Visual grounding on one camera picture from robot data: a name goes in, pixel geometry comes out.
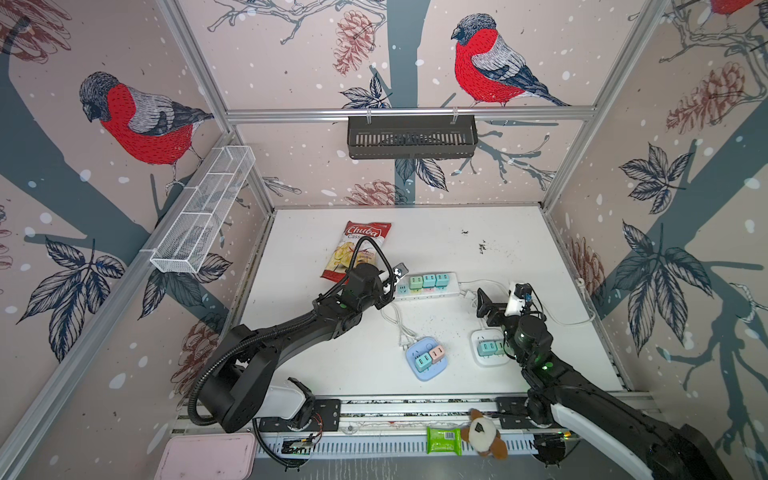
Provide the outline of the green plug adapter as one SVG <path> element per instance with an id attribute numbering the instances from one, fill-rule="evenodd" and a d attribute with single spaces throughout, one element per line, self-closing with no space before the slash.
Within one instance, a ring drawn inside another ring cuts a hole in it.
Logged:
<path id="1" fill-rule="evenodd" d="M 505 356 L 506 355 L 506 350 L 505 350 L 504 341 L 503 340 L 495 340 L 494 344 L 495 344 L 495 348 L 496 348 L 495 354 L 496 355 L 500 355 L 500 356 Z"/>
<path id="2" fill-rule="evenodd" d="M 421 275 L 414 275 L 409 278 L 408 286 L 411 291 L 419 291 L 423 289 L 423 285 L 424 280 Z"/>

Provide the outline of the white long power strip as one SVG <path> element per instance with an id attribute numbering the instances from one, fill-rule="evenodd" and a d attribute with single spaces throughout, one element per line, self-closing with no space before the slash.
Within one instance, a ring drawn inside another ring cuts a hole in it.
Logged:
<path id="1" fill-rule="evenodd" d="M 406 275 L 397 284 L 394 300 L 412 301 L 448 298 L 461 294 L 454 272 Z"/>

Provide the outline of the white square power socket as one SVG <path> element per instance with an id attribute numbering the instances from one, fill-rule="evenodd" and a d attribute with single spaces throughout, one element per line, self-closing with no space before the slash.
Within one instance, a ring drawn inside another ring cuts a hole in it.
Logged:
<path id="1" fill-rule="evenodd" d="M 498 367 L 510 361 L 504 350 L 503 334 L 499 329 L 473 331 L 470 335 L 470 345 L 473 358 L 480 367 Z"/>

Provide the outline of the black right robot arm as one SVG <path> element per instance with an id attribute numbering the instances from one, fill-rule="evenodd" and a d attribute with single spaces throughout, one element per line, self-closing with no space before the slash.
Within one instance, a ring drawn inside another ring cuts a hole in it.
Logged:
<path id="1" fill-rule="evenodd" d="M 634 479 L 729 479 L 713 445 L 689 424 L 673 427 L 600 389 L 552 351 L 543 317 L 511 313 L 477 291 L 477 316 L 503 333 L 503 352 L 529 385 L 526 411 L 542 427 L 575 432 Z"/>

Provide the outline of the pink plug adapter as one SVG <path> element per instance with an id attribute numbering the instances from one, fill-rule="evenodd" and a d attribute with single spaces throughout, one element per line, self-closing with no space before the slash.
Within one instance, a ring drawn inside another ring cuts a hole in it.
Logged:
<path id="1" fill-rule="evenodd" d="M 445 357 L 445 350 L 441 345 L 437 345 L 429 351 L 429 355 L 433 364 L 437 364 Z"/>

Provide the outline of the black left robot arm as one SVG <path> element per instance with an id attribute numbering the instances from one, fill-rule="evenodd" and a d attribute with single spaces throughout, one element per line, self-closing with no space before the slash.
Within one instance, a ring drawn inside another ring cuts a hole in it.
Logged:
<path id="1" fill-rule="evenodd" d="M 354 256 L 364 243 L 374 247 L 383 270 L 368 263 L 351 266 L 341 280 L 312 301 L 307 313 L 258 329 L 238 325 L 219 341 L 188 392 L 187 416 L 194 425 L 238 431 L 264 405 L 279 366 L 344 335 L 360 323 L 367 309 L 381 310 L 394 301 L 397 284 L 408 268 L 404 263 L 393 266 L 369 236 L 358 240 Z"/>

